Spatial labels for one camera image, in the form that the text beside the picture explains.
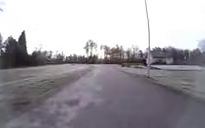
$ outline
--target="overcast sky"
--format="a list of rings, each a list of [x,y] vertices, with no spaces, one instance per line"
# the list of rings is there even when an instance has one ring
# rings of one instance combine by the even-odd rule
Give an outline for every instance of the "overcast sky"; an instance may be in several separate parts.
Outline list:
[[[6,39],[26,31],[35,47],[84,54],[98,44],[147,47],[144,0],[5,0],[0,32]],[[148,0],[151,46],[193,49],[205,38],[205,0]]]

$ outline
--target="house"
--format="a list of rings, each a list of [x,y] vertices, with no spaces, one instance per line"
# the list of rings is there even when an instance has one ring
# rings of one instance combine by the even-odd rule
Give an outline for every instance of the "house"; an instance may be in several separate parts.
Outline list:
[[[151,51],[150,52],[150,64],[173,64],[174,59],[171,55],[162,51]]]

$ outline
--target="wet road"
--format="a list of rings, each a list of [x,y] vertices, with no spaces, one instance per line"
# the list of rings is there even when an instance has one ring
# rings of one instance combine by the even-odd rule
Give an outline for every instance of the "wet road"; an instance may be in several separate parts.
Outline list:
[[[5,127],[205,128],[205,102],[98,65]]]

